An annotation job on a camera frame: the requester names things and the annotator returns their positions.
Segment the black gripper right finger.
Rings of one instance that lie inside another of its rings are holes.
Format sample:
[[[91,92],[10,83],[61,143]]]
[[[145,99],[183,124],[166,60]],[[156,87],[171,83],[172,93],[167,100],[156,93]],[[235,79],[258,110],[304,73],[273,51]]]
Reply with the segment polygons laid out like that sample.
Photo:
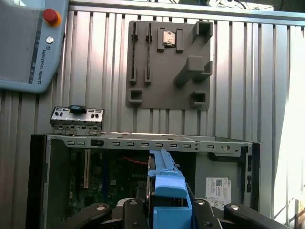
[[[243,204],[229,203],[223,210],[212,207],[207,200],[195,199],[195,229],[287,229],[283,225]]]

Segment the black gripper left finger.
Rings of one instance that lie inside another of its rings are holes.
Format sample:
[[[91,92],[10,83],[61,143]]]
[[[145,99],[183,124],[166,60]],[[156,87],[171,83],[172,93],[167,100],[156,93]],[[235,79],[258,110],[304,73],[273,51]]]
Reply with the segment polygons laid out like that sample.
[[[130,198],[114,209],[95,203],[62,223],[63,229],[144,229],[146,215],[141,200]]]

